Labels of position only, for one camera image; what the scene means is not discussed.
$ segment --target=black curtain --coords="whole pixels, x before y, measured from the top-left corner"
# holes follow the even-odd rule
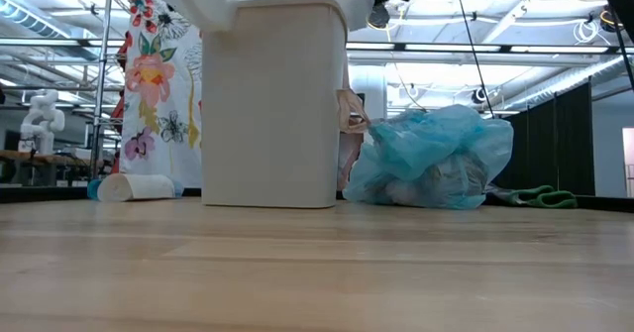
[[[506,118],[513,129],[513,157],[495,184],[532,188],[548,184],[594,195],[592,106],[589,84]]]

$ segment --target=white plastic bin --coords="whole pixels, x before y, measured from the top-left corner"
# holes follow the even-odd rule
[[[346,29],[332,0],[257,0],[203,35],[204,204],[335,204]]]

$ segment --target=floral curtain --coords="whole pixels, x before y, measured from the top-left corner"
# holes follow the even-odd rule
[[[200,187],[200,32],[162,0],[131,0],[121,171]]]

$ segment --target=blue plastic bag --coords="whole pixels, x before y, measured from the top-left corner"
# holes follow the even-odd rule
[[[429,208],[474,209],[508,164],[513,129],[466,106],[408,111],[372,124],[344,190],[348,200]]]

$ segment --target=wooden floor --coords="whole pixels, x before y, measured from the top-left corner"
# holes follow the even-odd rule
[[[0,205],[0,331],[634,331],[634,215]]]

